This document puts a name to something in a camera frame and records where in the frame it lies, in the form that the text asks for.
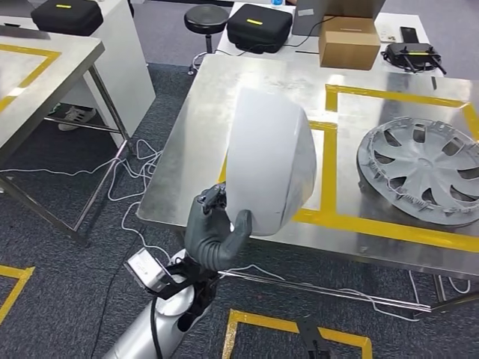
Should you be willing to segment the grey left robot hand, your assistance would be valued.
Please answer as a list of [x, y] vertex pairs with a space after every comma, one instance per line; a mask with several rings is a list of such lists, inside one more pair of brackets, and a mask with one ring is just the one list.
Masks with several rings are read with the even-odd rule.
[[184, 235], [186, 251], [206, 269], [231, 269], [234, 258], [252, 234], [252, 213], [249, 209], [240, 211], [231, 230], [226, 206], [224, 182], [195, 196]]

